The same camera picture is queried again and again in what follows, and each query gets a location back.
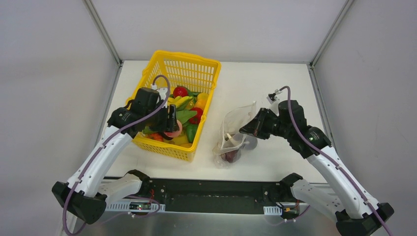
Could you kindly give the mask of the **pink peach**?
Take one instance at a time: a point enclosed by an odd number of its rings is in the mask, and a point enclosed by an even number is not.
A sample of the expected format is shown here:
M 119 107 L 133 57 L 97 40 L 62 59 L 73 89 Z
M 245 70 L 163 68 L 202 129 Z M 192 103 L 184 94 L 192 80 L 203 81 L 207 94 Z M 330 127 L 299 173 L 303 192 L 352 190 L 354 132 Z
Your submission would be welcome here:
M 178 137 L 183 130 L 182 123 L 177 119 L 177 124 L 174 126 L 173 132 L 164 132 L 163 134 L 168 138 Z

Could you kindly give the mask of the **orange pumpkin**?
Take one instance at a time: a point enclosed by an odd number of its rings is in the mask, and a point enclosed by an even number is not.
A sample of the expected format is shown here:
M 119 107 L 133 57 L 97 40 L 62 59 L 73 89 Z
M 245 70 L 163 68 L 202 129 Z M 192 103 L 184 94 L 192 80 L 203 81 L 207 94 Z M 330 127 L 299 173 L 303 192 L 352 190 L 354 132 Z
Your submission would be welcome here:
M 155 140 L 155 141 L 159 141 L 159 142 L 163 142 L 164 138 L 159 134 L 159 133 L 152 133 L 148 135 L 148 138 Z

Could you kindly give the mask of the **clear zip top bag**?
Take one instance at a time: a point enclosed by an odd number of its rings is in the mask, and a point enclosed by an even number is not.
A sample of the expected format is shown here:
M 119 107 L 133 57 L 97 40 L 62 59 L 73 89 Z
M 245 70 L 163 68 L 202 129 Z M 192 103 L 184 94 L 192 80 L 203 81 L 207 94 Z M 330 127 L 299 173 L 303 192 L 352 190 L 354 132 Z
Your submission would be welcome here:
M 212 149 L 214 163 L 218 168 L 229 168 L 242 155 L 255 149 L 256 138 L 241 133 L 239 130 L 255 116 L 256 102 L 229 111 L 223 118 L 217 144 Z

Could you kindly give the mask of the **dark maroon fruit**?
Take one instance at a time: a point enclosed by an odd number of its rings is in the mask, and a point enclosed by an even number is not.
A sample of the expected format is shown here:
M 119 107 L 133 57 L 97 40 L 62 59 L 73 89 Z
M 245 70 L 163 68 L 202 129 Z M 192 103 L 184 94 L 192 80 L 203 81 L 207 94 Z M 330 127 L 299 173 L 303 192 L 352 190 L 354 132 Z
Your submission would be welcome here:
M 229 151 L 220 155 L 221 159 L 228 163 L 234 163 L 241 157 L 240 149 Z

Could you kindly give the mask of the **yellow plastic basket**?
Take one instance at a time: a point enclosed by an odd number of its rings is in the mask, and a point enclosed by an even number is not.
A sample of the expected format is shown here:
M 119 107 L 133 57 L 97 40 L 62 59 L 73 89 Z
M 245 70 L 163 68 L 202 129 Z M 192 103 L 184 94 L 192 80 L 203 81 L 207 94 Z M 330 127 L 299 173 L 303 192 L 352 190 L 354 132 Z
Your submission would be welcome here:
M 221 63 L 214 59 L 189 53 L 155 51 L 146 68 L 142 71 L 142 77 L 133 90 L 132 95 L 126 101 L 133 99 L 138 89 L 142 87 L 150 88 L 157 75 L 164 75 L 170 82 L 171 90 L 177 86 L 184 86 L 194 92 L 207 93 L 207 102 L 203 109 L 202 120 L 196 130 L 192 146 L 181 147 L 165 142 L 153 141 L 146 138 L 142 133 L 139 133 L 132 143 L 143 150 L 188 162 L 193 161 L 204 124 L 207 120 L 207 113 L 213 99 L 220 69 Z

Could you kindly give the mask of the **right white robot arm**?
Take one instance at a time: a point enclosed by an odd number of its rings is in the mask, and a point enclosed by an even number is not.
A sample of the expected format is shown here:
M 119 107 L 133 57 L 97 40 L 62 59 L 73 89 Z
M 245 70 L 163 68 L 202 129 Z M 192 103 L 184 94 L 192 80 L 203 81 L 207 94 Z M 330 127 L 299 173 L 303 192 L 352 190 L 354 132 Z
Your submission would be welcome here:
M 309 204 L 335 222 L 342 236 L 370 236 L 386 226 L 394 214 L 392 206 L 379 202 L 356 180 L 324 132 L 307 124 L 303 107 L 296 100 L 286 100 L 277 109 L 275 113 L 261 108 L 239 132 L 263 140 L 271 135 L 284 138 L 334 191 L 330 195 L 292 173 L 280 182 L 281 199 L 290 202 L 295 198 Z

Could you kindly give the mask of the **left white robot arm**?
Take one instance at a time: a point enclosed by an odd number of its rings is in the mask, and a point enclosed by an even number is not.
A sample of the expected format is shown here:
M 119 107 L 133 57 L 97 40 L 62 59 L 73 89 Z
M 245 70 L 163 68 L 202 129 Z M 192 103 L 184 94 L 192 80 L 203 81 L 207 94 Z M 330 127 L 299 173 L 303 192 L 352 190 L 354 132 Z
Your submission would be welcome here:
M 172 131 L 175 127 L 173 106 L 168 105 L 169 89 L 140 88 L 136 96 L 111 113 L 101 141 L 80 168 L 66 181 L 57 181 L 52 193 L 63 208 L 62 219 L 68 212 L 94 224 L 106 207 L 118 200 L 135 195 L 149 195 L 149 177 L 137 170 L 126 173 L 115 182 L 101 182 L 122 150 L 145 128 Z

